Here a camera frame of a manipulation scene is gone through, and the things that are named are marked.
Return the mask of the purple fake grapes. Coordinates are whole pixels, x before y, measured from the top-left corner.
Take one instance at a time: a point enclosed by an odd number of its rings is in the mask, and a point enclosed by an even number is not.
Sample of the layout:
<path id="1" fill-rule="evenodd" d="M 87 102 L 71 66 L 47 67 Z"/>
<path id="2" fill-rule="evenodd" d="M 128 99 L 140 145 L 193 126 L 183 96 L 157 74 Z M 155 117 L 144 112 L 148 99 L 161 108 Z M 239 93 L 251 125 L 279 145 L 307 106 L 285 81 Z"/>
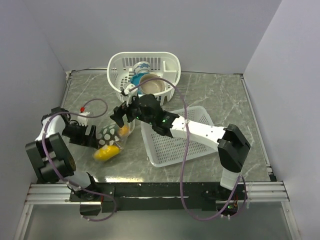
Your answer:
<path id="1" fill-rule="evenodd" d="M 115 144 L 115 140 L 114 139 L 108 139 L 108 140 L 105 140 L 105 144 L 108 145 L 108 146 L 113 146 Z"/>

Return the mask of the yellow fake lemon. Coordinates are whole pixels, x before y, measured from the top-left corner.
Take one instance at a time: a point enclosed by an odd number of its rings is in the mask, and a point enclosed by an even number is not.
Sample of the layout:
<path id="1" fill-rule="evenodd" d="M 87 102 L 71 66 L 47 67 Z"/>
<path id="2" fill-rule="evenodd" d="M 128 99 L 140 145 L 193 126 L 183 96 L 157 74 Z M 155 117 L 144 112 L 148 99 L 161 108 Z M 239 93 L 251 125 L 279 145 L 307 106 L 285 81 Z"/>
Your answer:
<path id="1" fill-rule="evenodd" d="M 120 153 L 121 149 L 115 145 L 105 145 L 95 151 L 93 158 L 97 161 L 108 161 Z"/>

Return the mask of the orange fake fruit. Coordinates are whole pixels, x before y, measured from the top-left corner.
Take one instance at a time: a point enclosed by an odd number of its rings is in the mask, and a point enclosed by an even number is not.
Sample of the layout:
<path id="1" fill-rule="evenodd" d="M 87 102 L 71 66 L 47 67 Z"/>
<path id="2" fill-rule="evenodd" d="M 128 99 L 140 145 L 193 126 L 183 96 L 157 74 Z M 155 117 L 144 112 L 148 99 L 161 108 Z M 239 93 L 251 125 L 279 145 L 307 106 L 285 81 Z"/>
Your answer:
<path id="1" fill-rule="evenodd" d="M 117 131 L 118 136 L 121 138 L 127 137 L 130 134 L 130 127 L 128 125 L 124 125 L 123 127 L 120 127 Z"/>

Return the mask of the polka dot zip top bag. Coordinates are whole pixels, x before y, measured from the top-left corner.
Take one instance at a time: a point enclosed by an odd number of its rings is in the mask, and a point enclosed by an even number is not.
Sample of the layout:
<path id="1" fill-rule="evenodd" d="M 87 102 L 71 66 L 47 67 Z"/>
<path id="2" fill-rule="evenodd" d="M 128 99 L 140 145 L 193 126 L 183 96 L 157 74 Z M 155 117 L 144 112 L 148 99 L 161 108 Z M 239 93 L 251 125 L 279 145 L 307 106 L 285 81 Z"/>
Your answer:
<path id="1" fill-rule="evenodd" d="M 129 135 L 135 129 L 135 122 L 126 122 L 123 127 L 113 123 L 103 127 L 96 135 L 98 149 L 93 159 L 106 162 L 118 155 L 124 148 Z"/>

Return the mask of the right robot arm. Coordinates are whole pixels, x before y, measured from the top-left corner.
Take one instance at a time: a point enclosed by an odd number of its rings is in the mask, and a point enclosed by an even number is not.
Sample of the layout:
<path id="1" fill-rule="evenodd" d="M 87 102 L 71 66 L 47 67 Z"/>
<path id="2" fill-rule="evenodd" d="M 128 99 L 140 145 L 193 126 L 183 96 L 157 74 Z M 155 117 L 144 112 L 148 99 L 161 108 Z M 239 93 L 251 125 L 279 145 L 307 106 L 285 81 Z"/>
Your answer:
<path id="1" fill-rule="evenodd" d="M 235 185 L 251 149 L 238 126 L 213 126 L 188 120 L 164 110 L 153 94 L 133 96 L 129 102 L 125 101 L 115 107 L 110 117 L 119 127 L 123 127 L 124 116 L 128 122 L 140 120 L 151 125 L 161 136 L 194 141 L 217 151 L 223 167 L 219 195 L 230 199 L 236 194 Z"/>

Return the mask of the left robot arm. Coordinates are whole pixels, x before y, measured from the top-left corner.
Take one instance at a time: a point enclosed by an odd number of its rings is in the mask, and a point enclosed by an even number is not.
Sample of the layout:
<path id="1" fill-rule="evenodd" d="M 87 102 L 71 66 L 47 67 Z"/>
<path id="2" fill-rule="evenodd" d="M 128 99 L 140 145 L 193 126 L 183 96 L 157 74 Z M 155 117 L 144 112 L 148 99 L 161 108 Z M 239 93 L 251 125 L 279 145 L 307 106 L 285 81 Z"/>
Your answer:
<path id="1" fill-rule="evenodd" d="M 69 138 L 71 144 L 98 148 L 97 127 L 88 128 L 89 112 L 83 112 L 76 120 L 70 112 L 55 107 L 41 119 L 42 129 L 39 136 L 25 145 L 25 151 L 39 184 L 66 182 L 71 193 L 81 200 L 94 201 L 100 189 L 89 173 L 78 171 L 70 150 L 63 140 Z"/>

